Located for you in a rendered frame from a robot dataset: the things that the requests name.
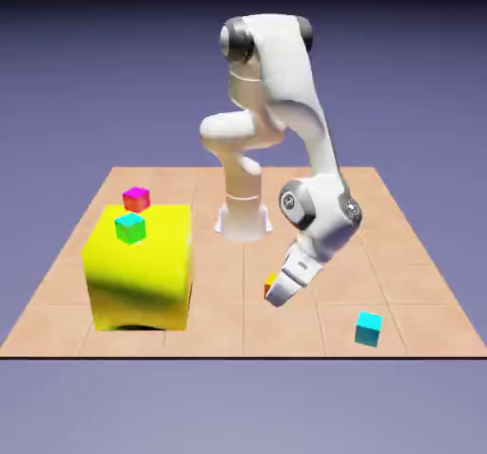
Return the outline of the small cyan cube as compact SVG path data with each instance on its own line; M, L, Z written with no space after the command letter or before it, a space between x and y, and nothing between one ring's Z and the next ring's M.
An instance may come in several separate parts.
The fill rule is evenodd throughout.
M382 317L378 314L360 311L355 328L355 342L376 347L380 338Z

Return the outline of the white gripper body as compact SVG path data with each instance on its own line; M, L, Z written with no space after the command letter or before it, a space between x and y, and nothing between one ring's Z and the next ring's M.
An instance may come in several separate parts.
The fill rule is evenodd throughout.
M292 276L289 276L283 270L277 274L277 279L272 287L274 298L271 301L266 300L274 307L283 306L302 288L305 288L305 284L295 281Z

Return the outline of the small magenta cube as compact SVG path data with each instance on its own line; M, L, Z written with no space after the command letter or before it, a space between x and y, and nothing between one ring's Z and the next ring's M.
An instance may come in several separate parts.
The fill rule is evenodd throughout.
M147 188L132 187L123 193L124 207L129 212L141 213L150 207L150 193Z

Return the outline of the large yellow box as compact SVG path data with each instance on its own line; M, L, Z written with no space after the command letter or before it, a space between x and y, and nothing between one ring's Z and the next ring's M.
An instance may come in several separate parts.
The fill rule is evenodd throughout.
M115 235L114 220L129 213L105 206L82 251L94 326L184 330L194 269L191 207L150 206L138 214L146 238L133 245Z

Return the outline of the small green cube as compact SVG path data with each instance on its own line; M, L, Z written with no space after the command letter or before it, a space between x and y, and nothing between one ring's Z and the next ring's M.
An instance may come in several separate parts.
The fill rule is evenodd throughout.
M146 220L136 213L129 213L114 220L116 238L133 245L146 238Z

